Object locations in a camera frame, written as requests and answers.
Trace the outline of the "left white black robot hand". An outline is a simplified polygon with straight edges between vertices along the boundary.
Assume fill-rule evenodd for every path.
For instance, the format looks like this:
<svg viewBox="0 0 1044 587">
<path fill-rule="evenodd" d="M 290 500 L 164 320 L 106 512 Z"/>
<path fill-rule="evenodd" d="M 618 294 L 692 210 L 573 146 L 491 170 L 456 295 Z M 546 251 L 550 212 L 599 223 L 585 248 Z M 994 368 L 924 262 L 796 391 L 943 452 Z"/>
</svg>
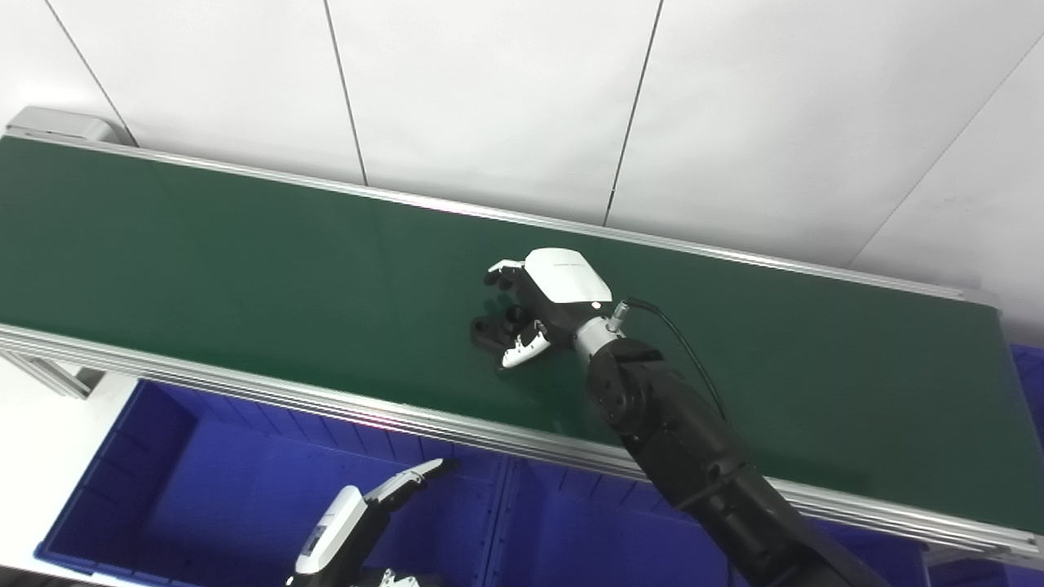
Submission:
<svg viewBox="0 0 1044 587">
<path fill-rule="evenodd" d="M 443 576 L 366 566 L 387 530 L 392 513 L 407 504 L 427 483 L 458 468 L 455 457 L 432 457 L 402 470 L 363 493 L 347 484 L 303 543 L 285 586 L 445 586 Z"/>
</svg>

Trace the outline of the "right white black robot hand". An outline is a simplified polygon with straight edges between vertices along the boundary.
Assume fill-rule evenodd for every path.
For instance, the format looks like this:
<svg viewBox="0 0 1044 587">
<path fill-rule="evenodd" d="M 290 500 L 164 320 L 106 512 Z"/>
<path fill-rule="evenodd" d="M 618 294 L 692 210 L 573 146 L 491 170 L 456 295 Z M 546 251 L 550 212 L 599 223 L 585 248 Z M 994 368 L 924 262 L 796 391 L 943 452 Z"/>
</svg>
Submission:
<svg viewBox="0 0 1044 587">
<path fill-rule="evenodd" d="M 574 349 L 582 328 L 604 320 L 614 298 L 573 249 L 533 249 L 521 261 L 503 259 L 482 282 L 515 294 L 507 309 L 472 323 L 472 341 L 498 356 L 500 370 L 527 363 L 551 348 Z"/>
</svg>

